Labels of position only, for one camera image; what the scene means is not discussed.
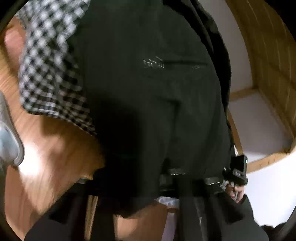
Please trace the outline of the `person's right hand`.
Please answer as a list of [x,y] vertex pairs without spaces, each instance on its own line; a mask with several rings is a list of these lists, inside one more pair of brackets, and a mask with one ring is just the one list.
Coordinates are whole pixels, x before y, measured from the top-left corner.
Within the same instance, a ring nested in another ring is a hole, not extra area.
[[227,184],[225,191],[236,203],[239,203],[243,199],[245,187]]

